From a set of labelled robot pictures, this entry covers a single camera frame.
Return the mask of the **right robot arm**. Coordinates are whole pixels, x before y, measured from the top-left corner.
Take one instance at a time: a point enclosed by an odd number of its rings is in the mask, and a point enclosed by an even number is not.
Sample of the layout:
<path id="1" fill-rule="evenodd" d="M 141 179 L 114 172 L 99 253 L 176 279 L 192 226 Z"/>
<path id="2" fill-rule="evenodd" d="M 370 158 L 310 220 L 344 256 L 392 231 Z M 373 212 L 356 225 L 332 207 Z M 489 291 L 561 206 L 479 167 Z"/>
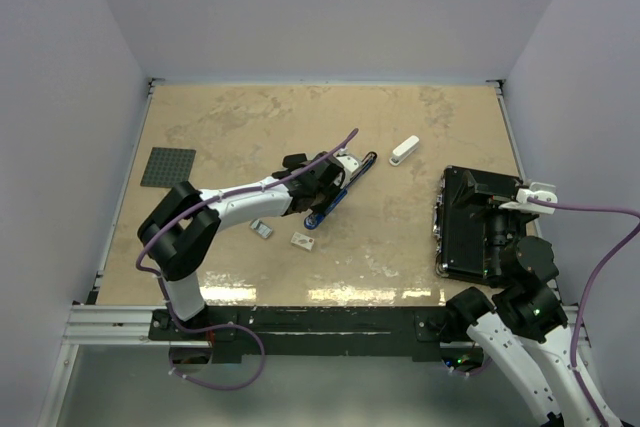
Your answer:
<path id="1" fill-rule="evenodd" d="M 436 271 L 469 288 L 446 303 L 445 326 L 471 339 L 510 380 L 541 426 L 621 426 L 578 351 L 551 285 L 552 245 L 527 226 L 560 205 L 550 184 L 459 166 L 445 168 L 434 207 Z"/>

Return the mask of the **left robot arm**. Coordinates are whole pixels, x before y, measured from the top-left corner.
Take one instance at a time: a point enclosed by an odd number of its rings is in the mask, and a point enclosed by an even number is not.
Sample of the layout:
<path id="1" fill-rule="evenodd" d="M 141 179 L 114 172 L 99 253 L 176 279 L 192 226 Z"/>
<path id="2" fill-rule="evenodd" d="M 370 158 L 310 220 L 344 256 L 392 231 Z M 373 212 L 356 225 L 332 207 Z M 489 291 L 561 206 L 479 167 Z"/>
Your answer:
<path id="1" fill-rule="evenodd" d="M 196 271 L 216 234 L 258 218 L 322 212 L 351 177 L 343 162 L 322 152 L 311 160 L 303 154 L 287 156 L 282 170 L 236 188 L 198 190 L 188 181 L 171 188 L 137 236 L 160 269 L 163 294 L 174 312 L 173 329 L 185 339 L 206 330 Z"/>

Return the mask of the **silver black stapler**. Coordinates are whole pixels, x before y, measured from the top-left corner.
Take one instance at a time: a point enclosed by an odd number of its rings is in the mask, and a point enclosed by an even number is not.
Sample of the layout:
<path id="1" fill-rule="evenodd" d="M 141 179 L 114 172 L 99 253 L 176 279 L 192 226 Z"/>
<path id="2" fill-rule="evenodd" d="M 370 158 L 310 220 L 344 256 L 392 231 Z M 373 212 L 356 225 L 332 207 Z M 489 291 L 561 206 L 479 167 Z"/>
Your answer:
<path id="1" fill-rule="evenodd" d="M 293 171 L 306 167 L 309 162 L 310 160 L 305 153 L 290 154 L 283 158 L 282 166 L 286 170 Z"/>

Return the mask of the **blue black stapler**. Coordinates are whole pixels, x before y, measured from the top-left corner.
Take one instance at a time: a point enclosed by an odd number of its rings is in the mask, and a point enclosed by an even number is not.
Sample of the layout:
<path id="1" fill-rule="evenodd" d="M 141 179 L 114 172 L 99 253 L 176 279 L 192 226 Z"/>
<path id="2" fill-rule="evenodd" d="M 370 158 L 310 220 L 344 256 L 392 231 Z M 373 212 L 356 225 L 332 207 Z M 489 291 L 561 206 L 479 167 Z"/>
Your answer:
<path id="1" fill-rule="evenodd" d="M 362 160 L 362 166 L 359 172 L 351 179 L 351 181 L 348 184 L 342 183 L 341 192 L 338 194 L 338 197 L 329 205 L 329 207 L 324 213 L 314 214 L 311 212 L 304 219 L 304 227 L 307 230 L 314 230 L 315 228 L 317 228 L 326 219 L 326 217 L 337 207 L 337 205 L 346 197 L 349 189 L 375 164 L 375 162 L 377 161 L 377 157 L 378 155 L 374 151 L 369 151 L 362 158 L 358 157 L 359 159 Z M 342 165 L 334 158 L 334 155 L 330 158 L 330 161 L 333 162 L 334 164 L 339 165 L 342 169 L 341 173 L 344 173 Z"/>

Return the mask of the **white staple box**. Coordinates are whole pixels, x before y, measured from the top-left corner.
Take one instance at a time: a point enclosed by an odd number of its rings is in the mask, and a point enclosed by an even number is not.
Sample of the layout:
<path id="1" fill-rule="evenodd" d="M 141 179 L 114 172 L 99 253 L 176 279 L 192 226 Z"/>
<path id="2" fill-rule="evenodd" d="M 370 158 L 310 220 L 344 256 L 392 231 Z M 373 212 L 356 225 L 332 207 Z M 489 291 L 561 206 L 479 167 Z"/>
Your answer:
<path id="1" fill-rule="evenodd" d="M 300 232 L 294 232 L 291 237 L 291 244 L 305 251 L 311 251 L 315 245 L 315 239 Z"/>

